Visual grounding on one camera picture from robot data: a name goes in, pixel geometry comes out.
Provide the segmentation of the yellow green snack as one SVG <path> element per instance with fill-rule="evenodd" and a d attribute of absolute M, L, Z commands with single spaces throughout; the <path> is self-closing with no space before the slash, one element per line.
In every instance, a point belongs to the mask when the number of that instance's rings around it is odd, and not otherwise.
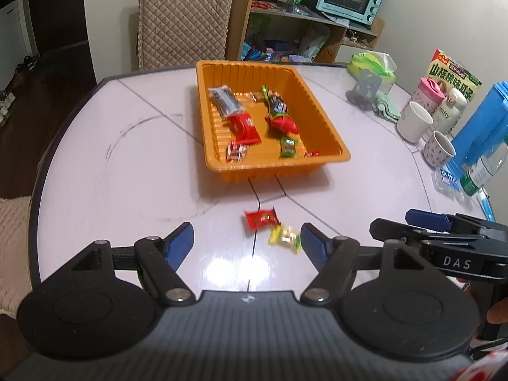
<path fill-rule="evenodd" d="M 292 226 L 280 224 L 271 230 L 270 245 L 279 245 L 298 253 L 301 249 L 300 233 Z"/>

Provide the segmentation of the red gold candy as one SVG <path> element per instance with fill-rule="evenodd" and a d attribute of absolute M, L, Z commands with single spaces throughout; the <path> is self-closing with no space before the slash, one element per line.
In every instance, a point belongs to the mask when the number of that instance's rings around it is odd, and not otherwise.
<path fill-rule="evenodd" d="M 281 224 L 277 217 L 277 212 L 274 208 L 263 209 L 259 211 L 246 211 L 244 217 L 247 226 L 251 231 L 259 231 L 263 228 L 276 227 Z"/>

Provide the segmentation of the green candy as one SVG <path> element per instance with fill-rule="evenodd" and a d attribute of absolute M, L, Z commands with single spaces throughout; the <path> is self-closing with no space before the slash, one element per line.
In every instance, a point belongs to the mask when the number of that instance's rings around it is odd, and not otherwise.
<path fill-rule="evenodd" d="M 296 138 L 282 137 L 280 139 L 280 158 L 297 158 L 297 145 L 299 140 Z"/>

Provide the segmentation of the small red white candy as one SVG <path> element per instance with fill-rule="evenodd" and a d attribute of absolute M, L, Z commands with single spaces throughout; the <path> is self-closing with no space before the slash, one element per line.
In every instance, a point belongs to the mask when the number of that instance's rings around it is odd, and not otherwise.
<path fill-rule="evenodd" d="M 242 162 L 248 152 L 247 144 L 229 143 L 226 148 L 226 161 L 228 163 Z"/>

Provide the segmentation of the red triangular snack packet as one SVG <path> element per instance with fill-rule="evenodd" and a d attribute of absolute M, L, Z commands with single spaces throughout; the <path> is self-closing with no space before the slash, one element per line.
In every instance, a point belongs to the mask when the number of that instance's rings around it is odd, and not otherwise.
<path fill-rule="evenodd" d="M 268 114 L 266 114 L 265 120 L 269 124 L 269 127 L 277 129 L 285 134 L 292 133 L 298 135 L 300 133 L 294 120 L 287 115 L 277 115 L 277 117 L 271 118 Z"/>

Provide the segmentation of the long dark snack bar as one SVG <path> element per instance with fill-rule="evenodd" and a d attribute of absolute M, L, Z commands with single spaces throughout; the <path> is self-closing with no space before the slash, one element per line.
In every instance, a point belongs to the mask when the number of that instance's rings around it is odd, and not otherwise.
<path fill-rule="evenodd" d="M 271 120 L 277 117 L 288 117 L 288 106 L 276 91 L 263 86 L 262 94 L 268 109 L 268 116 Z"/>

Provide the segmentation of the clear dark seaweed packet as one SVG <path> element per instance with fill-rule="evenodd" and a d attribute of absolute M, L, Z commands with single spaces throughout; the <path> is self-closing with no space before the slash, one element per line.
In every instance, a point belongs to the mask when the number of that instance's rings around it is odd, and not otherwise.
<path fill-rule="evenodd" d="M 209 88 L 208 98 L 216 106 L 222 119 L 226 119 L 231 115 L 241 114 L 244 111 L 242 103 L 226 85 Z"/>

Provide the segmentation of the blue white tube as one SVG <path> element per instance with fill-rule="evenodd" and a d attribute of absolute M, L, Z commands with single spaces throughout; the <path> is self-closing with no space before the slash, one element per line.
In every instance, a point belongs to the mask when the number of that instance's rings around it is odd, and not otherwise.
<path fill-rule="evenodd" d="M 477 193 L 477 200 L 479 201 L 480 207 L 482 211 L 484 212 L 484 215 L 486 219 L 489 222 L 496 222 L 496 218 L 492 209 L 491 202 L 489 200 L 489 196 L 486 193 L 486 190 L 484 188 L 481 188 L 479 192 Z"/>

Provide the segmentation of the patterned white cup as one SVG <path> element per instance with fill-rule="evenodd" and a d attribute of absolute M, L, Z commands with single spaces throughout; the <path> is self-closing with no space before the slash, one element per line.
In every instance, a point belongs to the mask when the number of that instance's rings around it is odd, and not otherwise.
<path fill-rule="evenodd" d="M 434 131 L 422 151 L 426 163 L 433 169 L 443 167 L 456 156 L 456 149 L 441 132 Z"/>

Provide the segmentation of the blue thermos jug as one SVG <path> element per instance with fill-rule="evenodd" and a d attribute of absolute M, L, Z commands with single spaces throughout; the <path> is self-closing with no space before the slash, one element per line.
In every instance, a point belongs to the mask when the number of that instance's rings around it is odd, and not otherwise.
<path fill-rule="evenodd" d="M 451 174 L 461 177 L 478 158 L 499 145 L 507 135 L 507 81 L 495 83 L 466 125 L 452 141 L 456 155 L 448 163 Z"/>

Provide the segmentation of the white miffy bottle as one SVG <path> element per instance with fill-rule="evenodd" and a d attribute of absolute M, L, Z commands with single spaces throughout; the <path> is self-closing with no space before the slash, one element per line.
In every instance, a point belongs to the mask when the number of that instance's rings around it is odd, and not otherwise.
<path fill-rule="evenodd" d="M 464 94 L 456 88 L 452 88 L 443 101 L 432 114 L 433 125 L 432 132 L 438 131 L 442 134 L 448 134 L 458 122 L 461 112 L 467 106 L 467 99 Z"/>

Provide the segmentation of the green cloth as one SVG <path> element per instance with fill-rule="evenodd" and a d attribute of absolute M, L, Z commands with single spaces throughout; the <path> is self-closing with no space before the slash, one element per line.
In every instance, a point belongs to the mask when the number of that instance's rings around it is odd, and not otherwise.
<path fill-rule="evenodd" d="M 393 104 L 391 97 L 378 91 L 375 97 L 375 103 L 373 105 L 375 114 L 381 117 L 383 120 L 390 121 L 396 124 L 400 119 L 400 111 Z"/>

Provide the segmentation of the orange plastic tray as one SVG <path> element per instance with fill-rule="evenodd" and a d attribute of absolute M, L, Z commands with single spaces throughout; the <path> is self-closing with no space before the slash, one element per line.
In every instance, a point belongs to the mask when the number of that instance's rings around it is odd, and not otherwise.
<path fill-rule="evenodd" d="M 196 76 L 205 162 L 225 180 L 301 176 L 350 160 L 294 67 L 200 61 Z"/>

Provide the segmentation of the green tissue pack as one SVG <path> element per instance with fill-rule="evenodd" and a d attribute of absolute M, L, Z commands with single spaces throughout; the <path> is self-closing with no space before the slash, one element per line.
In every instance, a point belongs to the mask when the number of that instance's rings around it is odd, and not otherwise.
<path fill-rule="evenodd" d="M 351 57 L 348 73 L 359 79 L 364 70 L 371 71 L 381 78 L 379 91 L 387 95 L 396 82 L 397 65 L 389 54 L 383 52 L 358 52 Z"/>

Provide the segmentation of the wooden shelf unit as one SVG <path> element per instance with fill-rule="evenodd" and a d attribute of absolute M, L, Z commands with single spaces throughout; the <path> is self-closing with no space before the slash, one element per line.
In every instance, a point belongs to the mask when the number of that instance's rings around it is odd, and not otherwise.
<path fill-rule="evenodd" d="M 376 17 L 369 26 L 318 13 L 303 5 L 289 6 L 263 0 L 232 0 L 226 59 L 240 60 L 245 43 L 265 52 L 280 41 L 280 54 L 296 54 L 306 47 L 305 40 L 324 36 L 324 43 L 310 60 L 317 64 L 339 63 L 340 50 L 354 47 L 373 50 L 385 29 L 386 22 Z"/>

